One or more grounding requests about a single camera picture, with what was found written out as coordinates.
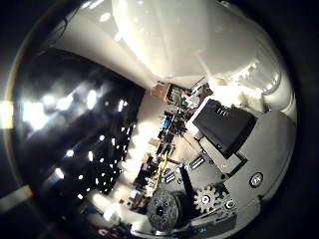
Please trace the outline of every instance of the electronic component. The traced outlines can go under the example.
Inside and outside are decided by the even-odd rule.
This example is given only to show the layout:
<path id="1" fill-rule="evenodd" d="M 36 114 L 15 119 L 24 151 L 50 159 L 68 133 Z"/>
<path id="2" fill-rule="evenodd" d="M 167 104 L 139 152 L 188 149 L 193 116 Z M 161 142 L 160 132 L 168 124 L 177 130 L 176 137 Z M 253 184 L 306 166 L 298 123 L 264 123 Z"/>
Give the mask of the electronic component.
<path id="1" fill-rule="evenodd" d="M 193 124 L 229 158 L 249 136 L 255 124 L 255 117 L 241 109 L 227 108 L 220 102 L 209 100 Z"/>

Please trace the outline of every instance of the gear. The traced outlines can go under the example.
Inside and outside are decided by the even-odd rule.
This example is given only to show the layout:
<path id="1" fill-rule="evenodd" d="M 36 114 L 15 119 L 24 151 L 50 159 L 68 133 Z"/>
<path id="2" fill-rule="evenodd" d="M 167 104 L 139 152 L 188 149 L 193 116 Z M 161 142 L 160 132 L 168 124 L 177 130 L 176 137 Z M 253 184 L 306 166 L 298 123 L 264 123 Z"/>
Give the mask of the gear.
<path id="1" fill-rule="evenodd" d="M 200 209 L 200 213 L 212 211 L 219 202 L 219 193 L 214 187 L 206 186 L 196 193 L 197 195 L 194 196 L 195 201 L 193 203 L 196 205 L 195 208 L 197 210 Z"/>

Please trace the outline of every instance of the screw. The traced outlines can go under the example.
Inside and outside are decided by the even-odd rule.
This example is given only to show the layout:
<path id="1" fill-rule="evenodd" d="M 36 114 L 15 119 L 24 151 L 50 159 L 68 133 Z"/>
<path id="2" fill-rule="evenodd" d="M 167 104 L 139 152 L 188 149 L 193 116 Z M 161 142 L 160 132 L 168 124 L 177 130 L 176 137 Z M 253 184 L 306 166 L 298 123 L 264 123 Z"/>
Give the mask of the screw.
<path id="1" fill-rule="evenodd" d="M 253 176 L 250 178 L 250 185 L 252 187 L 258 187 L 258 186 L 260 186 L 262 179 L 263 179 L 262 173 L 257 172 L 255 174 L 253 174 Z"/>
<path id="2" fill-rule="evenodd" d="M 209 202 L 210 202 L 210 197 L 207 196 L 207 195 L 202 196 L 202 197 L 201 197 L 201 202 L 202 202 L 203 204 L 209 203 Z"/>
<path id="3" fill-rule="evenodd" d="M 233 202 L 233 200 L 229 200 L 226 202 L 226 208 L 230 209 L 233 208 L 235 206 L 235 203 Z"/>

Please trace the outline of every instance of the spur gear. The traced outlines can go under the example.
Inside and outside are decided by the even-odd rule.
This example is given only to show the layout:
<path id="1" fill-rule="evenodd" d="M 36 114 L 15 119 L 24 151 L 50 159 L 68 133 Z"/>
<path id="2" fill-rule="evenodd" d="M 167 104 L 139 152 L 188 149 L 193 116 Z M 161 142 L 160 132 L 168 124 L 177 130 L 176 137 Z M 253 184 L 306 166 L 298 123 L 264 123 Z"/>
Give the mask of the spur gear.
<path id="1" fill-rule="evenodd" d="M 219 193 L 214 187 L 206 186 L 203 189 L 198 190 L 196 194 L 193 203 L 196 205 L 195 208 L 200 210 L 200 213 L 212 211 L 219 202 Z"/>

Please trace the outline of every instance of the wire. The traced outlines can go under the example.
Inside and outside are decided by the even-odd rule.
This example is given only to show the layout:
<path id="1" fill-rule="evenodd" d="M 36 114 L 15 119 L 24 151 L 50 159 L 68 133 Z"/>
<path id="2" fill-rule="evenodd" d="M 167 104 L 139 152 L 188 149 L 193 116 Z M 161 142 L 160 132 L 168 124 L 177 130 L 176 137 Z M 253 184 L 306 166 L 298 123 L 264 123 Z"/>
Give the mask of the wire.
<path id="1" fill-rule="evenodd" d="M 56 30 L 54 30 L 53 32 L 51 32 L 50 34 L 49 34 L 49 36 L 47 37 L 47 42 L 49 42 L 48 44 L 44 44 L 45 46 L 48 46 L 48 47 L 45 47 L 44 49 L 40 49 L 40 51 L 39 51 L 39 54 L 38 54 L 38 56 L 39 55 L 41 55 L 41 54 L 43 54 L 43 53 L 45 53 L 49 48 L 51 48 L 52 46 L 54 46 L 61 38 L 62 38 L 62 36 L 64 35 L 64 33 L 66 32 L 66 30 L 67 30 L 67 27 L 68 27 L 68 25 L 69 25 L 69 23 L 72 21 L 72 19 L 75 17 L 75 15 L 78 13 L 78 11 L 79 11 L 79 9 L 80 9 L 80 7 L 78 7 L 77 9 L 75 9 L 74 10 L 74 12 L 73 12 L 73 14 L 71 15 L 71 17 L 69 17 L 69 19 L 67 18 L 67 17 L 63 17 L 63 21 L 64 21 L 64 24 L 63 24 L 63 26 L 61 26 L 61 27 L 59 27 L 58 29 L 56 29 Z M 62 31 L 61 31 L 61 33 L 58 35 L 58 37 L 56 38 L 56 39 L 54 39 L 53 41 L 51 41 L 51 43 L 50 43 L 50 40 L 52 40 L 52 39 L 50 39 L 50 38 L 53 38 L 54 37 L 54 35 L 56 35 L 60 30 L 62 29 Z"/>

